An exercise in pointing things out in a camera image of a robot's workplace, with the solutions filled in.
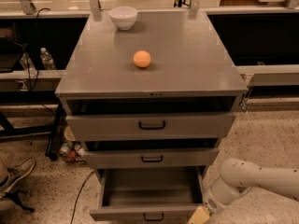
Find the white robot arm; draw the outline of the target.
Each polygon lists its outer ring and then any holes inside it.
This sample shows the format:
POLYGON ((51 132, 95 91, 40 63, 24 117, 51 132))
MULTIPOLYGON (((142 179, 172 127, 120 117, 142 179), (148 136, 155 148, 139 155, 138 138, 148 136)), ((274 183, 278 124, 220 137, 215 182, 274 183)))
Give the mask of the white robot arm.
POLYGON ((240 159, 227 159, 219 167, 219 177, 203 194, 199 206, 187 224, 205 224, 213 214, 220 214, 228 205, 252 188, 260 188, 299 201, 299 170, 261 167, 240 159))

